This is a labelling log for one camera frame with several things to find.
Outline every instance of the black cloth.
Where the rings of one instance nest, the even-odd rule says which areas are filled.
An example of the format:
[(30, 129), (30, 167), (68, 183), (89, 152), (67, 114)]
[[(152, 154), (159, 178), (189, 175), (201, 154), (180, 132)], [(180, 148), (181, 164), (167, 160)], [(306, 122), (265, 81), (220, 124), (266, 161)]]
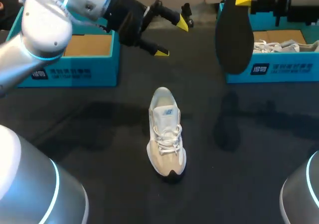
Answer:
[(21, 4), (18, 0), (0, 0), (4, 9), (0, 11), (0, 30), (11, 30)]

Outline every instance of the beige suede panel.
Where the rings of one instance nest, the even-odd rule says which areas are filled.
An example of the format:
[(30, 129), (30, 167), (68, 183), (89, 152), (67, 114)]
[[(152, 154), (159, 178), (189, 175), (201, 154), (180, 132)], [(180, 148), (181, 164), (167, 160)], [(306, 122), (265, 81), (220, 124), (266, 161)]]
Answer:
[(154, 140), (150, 141), (150, 153), (153, 164), (163, 176), (168, 176), (171, 170), (174, 170), (178, 175), (182, 173), (184, 163), (179, 164), (179, 152), (183, 152), (183, 149), (177, 153), (165, 153), (161, 155), (157, 142)]

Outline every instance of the black table surface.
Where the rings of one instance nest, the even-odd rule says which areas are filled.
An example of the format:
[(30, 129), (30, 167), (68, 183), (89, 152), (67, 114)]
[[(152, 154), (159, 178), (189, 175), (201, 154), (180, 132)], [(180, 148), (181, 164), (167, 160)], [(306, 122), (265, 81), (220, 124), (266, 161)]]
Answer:
[[(0, 101), (0, 123), (83, 184), (90, 224), (282, 224), (281, 186), (317, 148), (319, 85), (225, 85), (214, 28), (147, 37), (171, 57), (123, 48), (118, 87), (18, 89)], [(160, 86), (182, 114), (187, 169), (174, 185), (158, 178), (146, 152)]]

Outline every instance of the black insole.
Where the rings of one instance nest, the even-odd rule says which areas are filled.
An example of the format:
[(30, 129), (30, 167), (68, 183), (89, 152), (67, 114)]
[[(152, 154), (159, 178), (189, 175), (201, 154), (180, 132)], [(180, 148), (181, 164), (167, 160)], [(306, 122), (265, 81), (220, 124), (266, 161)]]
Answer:
[(254, 49), (254, 34), (248, 7), (236, 6), (236, 0), (225, 0), (216, 25), (216, 55), (224, 71), (240, 74), (247, 68)]

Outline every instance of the box label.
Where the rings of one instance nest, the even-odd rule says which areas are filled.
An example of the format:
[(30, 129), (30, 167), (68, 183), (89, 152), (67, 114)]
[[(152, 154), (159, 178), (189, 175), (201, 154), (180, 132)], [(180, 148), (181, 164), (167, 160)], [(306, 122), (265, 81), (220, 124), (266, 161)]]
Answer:
[(299, 74), (299, 73), (309, 73), (313, 64), (275, 64), (271, 70), (272, 74)]
[(266, 75), (269, 68), (269, 63), (256, 63), (251, 69), (251, 75)]
[(90, 69), (50, 69), (53, 79), (91, 79)]
[(48, 80), (48, 75), (44, 69), (35, 71), (31, 75), (33, 80)]

